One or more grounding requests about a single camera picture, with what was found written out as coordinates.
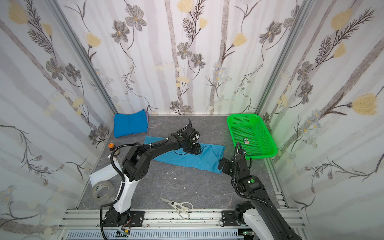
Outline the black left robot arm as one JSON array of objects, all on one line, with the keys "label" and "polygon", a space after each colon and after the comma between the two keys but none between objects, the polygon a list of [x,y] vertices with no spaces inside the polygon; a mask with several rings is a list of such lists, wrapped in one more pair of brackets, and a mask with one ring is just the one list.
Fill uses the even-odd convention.
[{"label": "black left robot arm", "polygon": [[[199,132],[193,127],[192,121],[167,135],[165,139],[149,144],[123,144],[113,146],[111,150],[111,166],[121,177],[121,185],[115,200],[100,207],[100,227],[106,225],[122,226],[131,218],[130,213],[132,198],[136,187],[149,171],[150,163],[156,157],[165,153],[182,149],[186,154],[199,155],[202,150],[198,143]],[[115,153],[123,148],[128,148],[128,153],[122,162],[122,167],[115,164]]]}]

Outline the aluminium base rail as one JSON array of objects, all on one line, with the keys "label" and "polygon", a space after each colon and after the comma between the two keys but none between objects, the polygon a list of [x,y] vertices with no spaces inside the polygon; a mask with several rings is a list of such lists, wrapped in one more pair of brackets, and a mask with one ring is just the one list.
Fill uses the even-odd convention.
[{"label": "aluminium base rail", "polygon": [[[243,239],[253,234],[246,226],[221,227],[221,211],[193,210],[188,220],[179,217],[175,210],[145,211],[141,227],[104,227],[111,240],[197,240],[197,239]],[[100,212],[98,210],[67,210],[59,223],[57,239],[98,240]]]}]

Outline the black rail bracket left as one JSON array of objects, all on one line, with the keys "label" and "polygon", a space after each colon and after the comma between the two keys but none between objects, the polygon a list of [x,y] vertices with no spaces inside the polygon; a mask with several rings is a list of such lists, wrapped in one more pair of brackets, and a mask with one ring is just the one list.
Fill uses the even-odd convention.
[{"label": "black rail bracket left", "polygon": [[125,227],[141,227],[145,218],[145,211],[130,211]]}]

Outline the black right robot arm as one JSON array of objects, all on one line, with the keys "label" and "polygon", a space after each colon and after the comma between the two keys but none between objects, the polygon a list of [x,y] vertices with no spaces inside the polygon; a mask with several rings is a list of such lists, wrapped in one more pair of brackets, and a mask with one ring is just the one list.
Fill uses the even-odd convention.
[{"label": "black right robot arm", "polygon": [[221,159],[218,169],[231,177],[235,193],[245,199],[236,205],[233,219],[237,225],[249,227],[254,240],[301,239],[274,206],[261,180],[251,174],[240,143],[235,145],[234,157]]}]

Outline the black rail bracket right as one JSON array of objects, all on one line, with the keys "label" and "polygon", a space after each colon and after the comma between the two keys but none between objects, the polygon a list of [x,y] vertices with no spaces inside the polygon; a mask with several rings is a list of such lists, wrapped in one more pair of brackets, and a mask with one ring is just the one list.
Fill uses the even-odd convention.
[{"label": "black rail bracket right", "polygon": [[238,227],[238,219],[234,210],[221,211],[222,218],[220,220],[221,227]]}]

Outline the brown bottle orange cap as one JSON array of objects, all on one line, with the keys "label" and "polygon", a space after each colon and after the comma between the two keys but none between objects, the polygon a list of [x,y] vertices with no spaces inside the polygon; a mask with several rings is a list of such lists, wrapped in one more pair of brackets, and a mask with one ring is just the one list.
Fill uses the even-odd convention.
[{"label": "brown bottle orange cap", "polygon": [[109,147],[111,152],[114,151],[117,148],[113,143],[109,143],[108,147]]}]

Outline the clear tape roll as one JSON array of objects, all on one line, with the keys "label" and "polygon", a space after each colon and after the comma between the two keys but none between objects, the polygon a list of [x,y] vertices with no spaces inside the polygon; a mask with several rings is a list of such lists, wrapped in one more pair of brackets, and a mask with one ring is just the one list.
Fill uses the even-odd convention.
[{"label": "clear tape roll", "polygon": [[95,184],[91,191],[91,199],[95,202],[105,203],[113,196],[115,187],[109,181]]}]

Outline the small label in basket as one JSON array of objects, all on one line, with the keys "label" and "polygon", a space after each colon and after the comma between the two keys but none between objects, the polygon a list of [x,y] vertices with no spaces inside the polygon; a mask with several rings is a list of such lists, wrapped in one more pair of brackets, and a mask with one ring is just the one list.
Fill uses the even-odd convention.
[{"label": "small label in basket", "polygon": [[246,145],[249,145],[249,144],[250,144],[250,142],[249,142],[249,139],[248,139],[248,138],[243,138],[243,141],[244,141],[244,144],[246,144]]}]

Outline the white handled scissors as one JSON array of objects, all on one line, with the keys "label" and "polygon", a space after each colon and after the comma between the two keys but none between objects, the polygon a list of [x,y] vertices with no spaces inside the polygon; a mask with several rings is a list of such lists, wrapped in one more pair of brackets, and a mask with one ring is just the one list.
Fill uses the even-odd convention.
[{"label": "white handled scissors", "polygon": [[190,202],[175,202],[162,197],[160,197],[160,199],[170,205],[172,208],[174,208],[180,218],[186,220],[190,218],[190,213],[194,209],[193,204],[191,204]]}]

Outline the folded blue t-shirt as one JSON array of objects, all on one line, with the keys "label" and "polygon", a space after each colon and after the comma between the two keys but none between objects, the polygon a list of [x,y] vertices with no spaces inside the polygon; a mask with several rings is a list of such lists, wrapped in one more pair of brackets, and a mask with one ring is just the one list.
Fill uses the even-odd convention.
[{"label": "folded blue t-shirt", "polygon": [[131,115],[115,114],[114,120],[115,138],[145,133],[148,131],[149,128],[149,123],[146,118],[145,110],[141,110]]}]

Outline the teal t-shirt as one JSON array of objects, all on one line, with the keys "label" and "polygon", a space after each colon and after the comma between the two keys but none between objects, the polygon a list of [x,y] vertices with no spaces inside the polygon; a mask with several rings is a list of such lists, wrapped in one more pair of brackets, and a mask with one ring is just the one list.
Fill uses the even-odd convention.
[{"label": "teal t-shirt", "polygon": [[226,147],[221,145],[200,144],[199,155],[186,154],[182,149],[171,150],[154,158],[155,161],[170,165],[195,168],[220,174],[219,161],[224,157]]}]

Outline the black rail bracket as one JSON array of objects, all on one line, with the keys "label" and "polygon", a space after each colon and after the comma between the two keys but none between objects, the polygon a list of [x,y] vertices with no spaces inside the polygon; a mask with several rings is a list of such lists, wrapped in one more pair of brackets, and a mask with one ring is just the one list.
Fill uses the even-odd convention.
[{"label": "black rail bracket", "polygon": [[238,227],[238,219],[234,210],[221,211],[222,218],[220,220],[221,227]]},{"label": "black rail bracket", "polygon": [[141,227],[145,218],[145,211],[130,211],[125,227]]}]

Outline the white paper sheet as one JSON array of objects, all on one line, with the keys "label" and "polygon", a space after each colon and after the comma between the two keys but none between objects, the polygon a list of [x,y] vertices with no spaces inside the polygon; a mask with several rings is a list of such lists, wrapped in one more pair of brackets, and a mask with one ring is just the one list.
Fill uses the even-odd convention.
[{"label": "white paper sheet", "polygon": [[91,186],[94,187],[96,184],[107,181],[114,176],[118,175],[116,170],[113,168],[110,162],[110,158],[108,158],[108,165],[92,174],[90,174],[89,179]]}]

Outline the green plastic basket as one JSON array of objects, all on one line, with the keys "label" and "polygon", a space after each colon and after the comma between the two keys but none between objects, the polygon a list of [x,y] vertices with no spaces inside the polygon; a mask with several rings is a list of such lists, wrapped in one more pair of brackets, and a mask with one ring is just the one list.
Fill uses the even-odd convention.
[{"label": "green plastic basket", "polygon": [[[246,160],[259,160],[275,157],[278,153],[263,119],[256,114],[235,114],[227,117],[227,124],[234,145],[240,143],[246,152]],[[248,138],[250,144],[244,144],[243,138]]]}]

